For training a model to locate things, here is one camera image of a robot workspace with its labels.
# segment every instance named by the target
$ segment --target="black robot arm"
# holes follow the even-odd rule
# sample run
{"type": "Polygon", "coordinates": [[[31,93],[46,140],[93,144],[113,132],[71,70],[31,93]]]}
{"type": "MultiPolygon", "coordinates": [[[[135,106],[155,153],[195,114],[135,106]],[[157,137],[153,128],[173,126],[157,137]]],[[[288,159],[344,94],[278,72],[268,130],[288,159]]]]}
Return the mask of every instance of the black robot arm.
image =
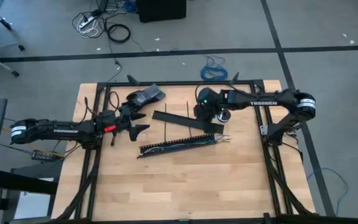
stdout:
{"type": "Polygon", "coordinates": [[[274,93],[250,94],[242,90],[221,90],[203,88],[197,96],[194,107],[196,118],[209,123],[217,116],[222,122],[230,118],[228,110],[241,110],[248,106],[283,106],[289,113],[277,124],[261,127],[261,133],[269,144],[281,145],[283,134],[291,131],[298,123],[304,123],[316,116],[316,101],[307,93],[287,89],[274,93]]]}
{"type": "Polygon", "coordinates": [[[48,119],[24,119],[14,123],[11,133],[11,144],[27,144],[36,140],[68,140],[76,141],[84,149],[95,149],[98,139],[104,133],[112,132],[113,136],[127,130],[131,141],[149,125],[134,125],[132,121],[145,115],[135,113],[126,106],[118,108],[117,118],[114,111],[106,110],[93,119],[79,123],[70,121],[51,121],[48,119]]]}

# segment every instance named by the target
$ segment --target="wooden board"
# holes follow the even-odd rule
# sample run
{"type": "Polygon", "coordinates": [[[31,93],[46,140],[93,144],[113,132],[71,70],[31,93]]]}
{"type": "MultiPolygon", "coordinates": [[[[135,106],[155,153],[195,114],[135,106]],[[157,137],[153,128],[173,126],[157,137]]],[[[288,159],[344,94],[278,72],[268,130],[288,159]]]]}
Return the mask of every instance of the wooden board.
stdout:
{"type": "MultiPolygon", "coordinates": [[[[222,85],[210,87],[215,91],[225,88],[222,85]]],[[[248,85],[236,87],[249,91],[248,85]]],[[[114,91],[122,102],[129,93],[139,88],[144,87],[114,87],[114,91]]],[[[195,86],[160,88],[167,96],[142,109],[141,113],[147,116],[136,123],[150,124],[150,128],[141,132],[136,142],[131,142],[128,133],[122,132],[117,135],[115,146],[111,147],[112,135],[105,135],[93,220],[254,218],[261,217],[264,212],[274,216],[259,127],[252,107],[233,111],[230,121],[224,125],[224,133],[230,135],[231,142],[136,159],[139,146],[164,142],[164,138],[167,141],[188,138],[190,133],[192,136],[203,134],[201,130],[167,123],[164,136],[164,122],[153,120],[153,111],[165,111],[166,104],[168,113],[189,114],[194,118],[195,86]]],[[[280,82],[266,80],[265,88],[266,91],[280,90],[280,82]]],[[[74,121],[83,117],[84,96],[88,97],[89,105],[93,105],[95,89],[96,84],[81,85],[74,121]]],[[[287,114],[282,107],[273,106],[270,109],[273,122],[280,121],[287,114]]],[[[296,147],[295,140],[288,136],[283,141],[296,147]]],[[[280,151],[288,186],[313,212],[299,154],[288,146],[280,146],[280,151]]],[[[63,163],[52,218],[59,216],[76,194],[84,154],[84,150],[77,150],[63,163]]],[[[83,208],[88,204],[87,198],[88,194],[83,208]]],[[[280,203],[284,212],[282,198],[280,203]]]]}

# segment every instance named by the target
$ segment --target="black box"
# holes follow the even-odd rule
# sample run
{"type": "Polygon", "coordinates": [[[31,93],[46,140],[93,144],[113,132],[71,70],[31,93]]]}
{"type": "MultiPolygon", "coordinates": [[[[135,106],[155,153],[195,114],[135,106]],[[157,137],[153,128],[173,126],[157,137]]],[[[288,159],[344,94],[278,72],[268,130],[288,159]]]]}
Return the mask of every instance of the black box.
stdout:
{"type": "Polygon", "coordinates": [[[141,22],[182,19],[186,17],[187,0],[136,0],[141,22]]]}

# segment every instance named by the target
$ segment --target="white label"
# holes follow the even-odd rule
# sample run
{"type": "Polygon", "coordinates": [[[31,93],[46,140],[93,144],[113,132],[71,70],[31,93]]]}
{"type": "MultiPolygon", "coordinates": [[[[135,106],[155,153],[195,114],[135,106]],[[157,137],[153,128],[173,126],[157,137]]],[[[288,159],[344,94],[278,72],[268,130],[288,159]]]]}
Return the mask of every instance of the white label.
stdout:
{"type": "Polygon", "coordinates": [[[12,132],[11,137],[13,137],[15,135],[18,135],[18,134],[22,134],[22,131],[14,131],[14,132],[12,132]]]}
{"type": "Polygon", "coordinates": [[[304,106],[310,106],[310,107],[312,107],[312,108],[316,108],[316,105],[314,105],[314,104],[312,104],[312,103],[300,103],[300,104],[298,104],[298,108],[301,108],[301,107],[304,107],[304,106]]]}
{"type": "Polygon", "coordinates": [[[311,99],[302,99],[301,103],[312,103],[312,104],[316,104],[316,102],[314,100],[311,99]]]}
{"type": "Polygon", "coordinates": [[[78,133],[78,130],[59,130],[59,129],[54,129],[53,130],[56,133],[78,133]]]}
{"type": "Polygon", "coordinates": [[[18,131],[18,130],[26,130],[26,128],[25,128],[25,126],[16,126],[16,127],[12,128],[12,132],[18,131]]]}
{"type": "Polygon", "coordinates": [[[266,101],[266,102],[250,102],[252,106],[259,106],[259,105],[277,105],[276,101],[266,101]]]}

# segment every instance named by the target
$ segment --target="red tag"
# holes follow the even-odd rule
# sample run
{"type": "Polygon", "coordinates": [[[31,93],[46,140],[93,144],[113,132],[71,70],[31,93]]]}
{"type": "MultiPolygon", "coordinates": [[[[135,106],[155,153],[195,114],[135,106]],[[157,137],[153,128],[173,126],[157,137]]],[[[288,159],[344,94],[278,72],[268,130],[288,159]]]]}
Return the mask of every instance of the red tag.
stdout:
{"type": "Polygon", "coordinates": [[[110,127],[107,127],[107,128],[105,128],[105,129],[104,129],[104,132],[105,132],[105,133],[107,133],[107,132],[109,132],[109,131],[114,130],[115,128],[116,128],[116,126],[115,126],[115,125],[110,126],[110,127]]]}

